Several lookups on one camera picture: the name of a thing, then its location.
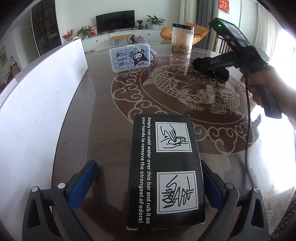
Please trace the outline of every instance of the clear plastic container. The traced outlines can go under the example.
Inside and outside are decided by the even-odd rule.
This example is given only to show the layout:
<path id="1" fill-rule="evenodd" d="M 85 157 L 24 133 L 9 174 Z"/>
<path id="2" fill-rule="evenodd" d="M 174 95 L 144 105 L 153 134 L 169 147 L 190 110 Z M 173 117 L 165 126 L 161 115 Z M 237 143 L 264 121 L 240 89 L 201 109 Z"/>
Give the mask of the clear plastic container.
<path id="1" fill-rule="evenodd" d="M 126 45 L 112 48 L 109 52 L 114 73 L 150 66 L 149 44 Z"/>
<path id="2" fill-rule="evenodd" d="M 172 51 L 191 53 L 194 38 L 194 27 L 173 23 Z"/>

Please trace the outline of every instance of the plastic box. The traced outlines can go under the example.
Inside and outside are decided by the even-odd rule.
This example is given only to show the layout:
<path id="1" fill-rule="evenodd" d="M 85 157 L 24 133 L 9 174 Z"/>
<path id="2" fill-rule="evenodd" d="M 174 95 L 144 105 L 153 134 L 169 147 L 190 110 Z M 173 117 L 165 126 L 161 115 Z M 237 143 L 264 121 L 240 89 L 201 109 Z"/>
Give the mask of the plastic box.
<path id="1" fill-rule="evenodd" d="M 150 66 L 149 44 L 135 44 L 109 50 L 112 70 L 115 73 Z"/>

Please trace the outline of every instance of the red decoration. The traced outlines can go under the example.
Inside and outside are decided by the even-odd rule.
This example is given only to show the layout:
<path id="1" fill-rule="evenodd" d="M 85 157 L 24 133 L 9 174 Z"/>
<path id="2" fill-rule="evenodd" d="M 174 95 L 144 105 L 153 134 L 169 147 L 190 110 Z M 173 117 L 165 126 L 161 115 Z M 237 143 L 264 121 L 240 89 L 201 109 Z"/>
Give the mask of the red decoration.
<path id="1" fill-rule="evenodd" d="M 219 0 L 219 8 L 229 13 L 229 0 Z"/>
<path id="2" fill-rule="evenodd" d="M 74 33 L 74 29 L 70 29 L 70 32 L 67 30 L 67 33 L 62 37 L 65 40 L 72 40 L 73 33 Z"/>
<path id="3" fill-rule="evenodd" d="M 91 33 L 91 37 L 97 36 L 98 35 L 98 28 L 97 26 L 95 26 L 94 28 L 92 28 L 91 26 L 89 26 L 89 31 Z"/>

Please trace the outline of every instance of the black cable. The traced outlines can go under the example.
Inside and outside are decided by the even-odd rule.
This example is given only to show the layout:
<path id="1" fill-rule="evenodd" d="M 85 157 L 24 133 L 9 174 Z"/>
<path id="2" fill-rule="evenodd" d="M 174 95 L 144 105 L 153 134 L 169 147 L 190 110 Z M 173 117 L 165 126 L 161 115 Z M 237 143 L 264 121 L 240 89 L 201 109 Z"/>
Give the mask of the black cable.
<path id="1" fill-rule="evenodd" d="M 245 85 L 246 85 L 246 97 L 247 97 L 247 108 L 248 108 L 248 127 L 247 127 L 247 141 L 246 141 L 246 154 L 245 154 L 245 163 L 246 163 L 246 169 L 247 173 L 249 175 L 250 181 L 252 186 L 254 185 L 253 179 L 248 171 L 248 143 L 249 143 L 249 134 L 250 134 L 250 127 L 251 127 L 251 108 L 250 108 L 250 98 L 249 98 L 249 91 L 248 91 L 248 73 L 247 73 L 247 67 L 244 63 L 243 56 L 240 52 L 238 52 L 242 61 L 242 65 L 244 68 L 244 78 L 245 78 Z"/>

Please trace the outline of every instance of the orange chair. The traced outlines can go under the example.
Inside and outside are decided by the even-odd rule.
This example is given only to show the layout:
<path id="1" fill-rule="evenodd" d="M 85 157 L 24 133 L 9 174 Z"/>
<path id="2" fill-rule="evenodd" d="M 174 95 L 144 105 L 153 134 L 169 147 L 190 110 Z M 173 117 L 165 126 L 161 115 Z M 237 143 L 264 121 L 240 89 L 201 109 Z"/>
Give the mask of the orange chair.
<path id="1" fill-rule="evenodd" d="M 184 25 L 194 27 L 194 38 L 193 38 L 193 44 L 198 43 L 200 40 L 204 38 L 209 33 L 209 29 L 193 24 L 193 23 L 185 23 Z M 172 42 L 172 30 L 170 28 L 164 27 L 160 31 L 160 36 L 163 38 L 163 41 L 161 41 L 160 44 L 164 44 L 166 42 L 171 43 Z"/>

